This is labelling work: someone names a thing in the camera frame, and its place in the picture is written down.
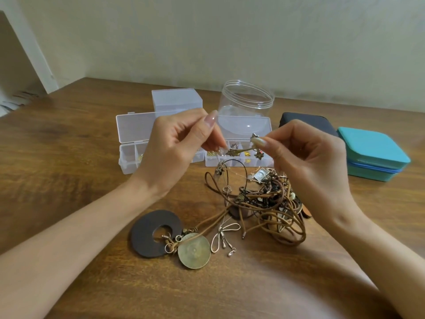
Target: wood grain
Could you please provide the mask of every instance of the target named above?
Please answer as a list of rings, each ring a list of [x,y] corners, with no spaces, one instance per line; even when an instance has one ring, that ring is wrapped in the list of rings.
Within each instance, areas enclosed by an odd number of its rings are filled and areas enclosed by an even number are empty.
[[[0,252],[127,179],[118,166],[115,116],[153,111],[151,90],[163,88],[85,78],[0,119]],[[207,111],[218,106],[220,93],[199,94]],[[276,99],[273,128],[285,111],[384,132],[405,150],[412,163],[391,182],[351,177],[350,185],[367,215],[425,256],[425,114]],[[192,164],[149,210],[172,210],[187,226],[218,211],[223,201],[203,185],[206,170]],[[193,271],[176,257],[137,257],[128,246],[130,224],[48,318],[397,318],[347,252],[314,220],[306,226],[298,248],[261,230],[244,241],[229,235],[237,253],[217,253]]]

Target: fingernail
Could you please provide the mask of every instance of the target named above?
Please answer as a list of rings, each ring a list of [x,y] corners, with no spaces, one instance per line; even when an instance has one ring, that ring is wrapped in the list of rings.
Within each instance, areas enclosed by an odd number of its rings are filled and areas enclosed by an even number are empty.
[[[212,128],[215,122],[217,122],[217,116],[218,112],[217,110],[214,110],[204,118],[204,121],[210,128]]]
[[[251,142],[253,145],[259,148],[263,148],[267,145],[267,142],[264,141],[262,138],[252,138]]]

